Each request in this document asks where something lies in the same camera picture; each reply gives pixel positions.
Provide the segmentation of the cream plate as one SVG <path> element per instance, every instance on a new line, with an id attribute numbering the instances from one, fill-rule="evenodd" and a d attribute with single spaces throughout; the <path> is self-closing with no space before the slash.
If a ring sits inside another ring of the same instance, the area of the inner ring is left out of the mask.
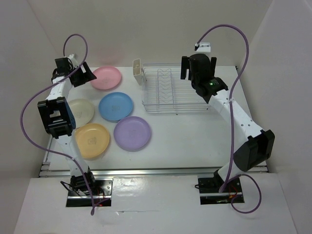
<path id="1" fill-rule="evenodd" d="M 86 99 L 74 99 L 68 102 L 74 115 L 76 128 L 80 128 L 89 123 L 95 113 L 95 106 Z"/>

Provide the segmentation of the pink plate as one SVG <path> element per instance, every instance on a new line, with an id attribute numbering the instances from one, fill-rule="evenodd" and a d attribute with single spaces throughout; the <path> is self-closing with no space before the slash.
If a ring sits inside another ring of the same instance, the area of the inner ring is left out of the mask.
<path id="1" fill-rule="evenodd" d="M 121 72 L 113 66 L 103 66 L 97 68 L 93 74 L 96 79 L 90 81 L 91 85 L 99 90 L 111 90 L 121 82 Z"/>

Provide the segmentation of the purple plate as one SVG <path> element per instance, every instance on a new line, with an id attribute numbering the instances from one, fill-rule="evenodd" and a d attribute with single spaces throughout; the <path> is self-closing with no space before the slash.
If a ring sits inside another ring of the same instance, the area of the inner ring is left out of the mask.
<path id="1" fill-rule="evenodd" d="M 146 120 L 130 116 L 120 120 L 114 128 L 116 144 L 127 151 L 138 151 L 150 140 L 152 130 Z"/>

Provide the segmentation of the orange plate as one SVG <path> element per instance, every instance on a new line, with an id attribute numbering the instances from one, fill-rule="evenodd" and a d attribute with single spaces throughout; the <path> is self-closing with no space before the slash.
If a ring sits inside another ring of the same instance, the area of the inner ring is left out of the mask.
<path id="1" fill-rule="evenodd" d="M 101 124 L 88 123 L 75 131 L 82 157 L 86 160 L 102 155 L 110 143 L 109 131 Z"/>

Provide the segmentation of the white cutlery holder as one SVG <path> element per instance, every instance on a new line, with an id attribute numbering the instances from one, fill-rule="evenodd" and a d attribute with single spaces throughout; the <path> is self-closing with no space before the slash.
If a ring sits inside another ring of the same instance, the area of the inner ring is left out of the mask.
<path id="1" fill-rule="evenodd" d="M 141 68 L 141 60 L 139 58 L 133 60 L 133 76 L 137 81 L 138 85 L 142 85 L 142 68 Z"/>

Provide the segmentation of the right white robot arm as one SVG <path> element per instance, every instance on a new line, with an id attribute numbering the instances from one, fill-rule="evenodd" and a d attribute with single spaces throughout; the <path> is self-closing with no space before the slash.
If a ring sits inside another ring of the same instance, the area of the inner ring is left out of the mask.
<path id="1" fill-rule="evenodd" d="M 230 161 L 214 173 L 213 185 L 220 192 L 230 180 L 270 158 L 275 135 L 263 130 L 230 96 L 228 86 L 215 76 L 216 58 L 194 54 L 181 59 L 181 79 L 188 79 L 195 92 L 231 127 Z"/>

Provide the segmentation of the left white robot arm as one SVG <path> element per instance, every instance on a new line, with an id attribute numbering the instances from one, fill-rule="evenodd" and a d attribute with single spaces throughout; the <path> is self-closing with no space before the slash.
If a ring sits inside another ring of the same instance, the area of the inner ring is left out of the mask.
<path id="1" fill-rule="evenodd" d="M 61 146 L 63 153 L 70 156 L 66 160 L 70 168 L 71 186 L 91 195 L 96 191 L 97 183 L 78 148 L 75 139 L 77 124 L 67 98 L 73 87 L 84 85 L 96 77 L 86 62 L 82 64 L 85 71 L 78 68 L 76 54 L 58 58 L 55 62 L 57 67 L 52 76 L 54 87 L 46 100 L 38 102 L 37 107 L 46 132 Z M 63 80 L 76 68 L 75 73 Z"/>

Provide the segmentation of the blue plate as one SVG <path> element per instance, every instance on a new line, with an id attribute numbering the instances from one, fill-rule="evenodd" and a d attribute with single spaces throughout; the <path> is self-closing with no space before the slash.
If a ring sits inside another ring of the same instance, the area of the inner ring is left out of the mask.
<path id="1" fill-rule="evenodd" d="M 131 114 L 133 106 L 133 101 L 127 94 L 113 92 L 101 99 L 98 110 L 103 119 L 119 121 Z"/>

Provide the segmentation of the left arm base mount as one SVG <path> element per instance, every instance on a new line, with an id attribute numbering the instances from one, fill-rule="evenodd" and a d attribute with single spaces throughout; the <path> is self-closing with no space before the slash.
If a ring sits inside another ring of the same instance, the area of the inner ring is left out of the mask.
<path id="1" fill-rule="evenodd" d="M 87 189 L 81 190 L 72 187 L 69 183 L 60 182 L 67 190 L 66 207 L 91 207 L 91 197 Z M 90 186 L 94 204 L 97 207 L 110 207 L 112 203 L 113 180 L 101 179 L 95 180 L 95 184 Z"/>

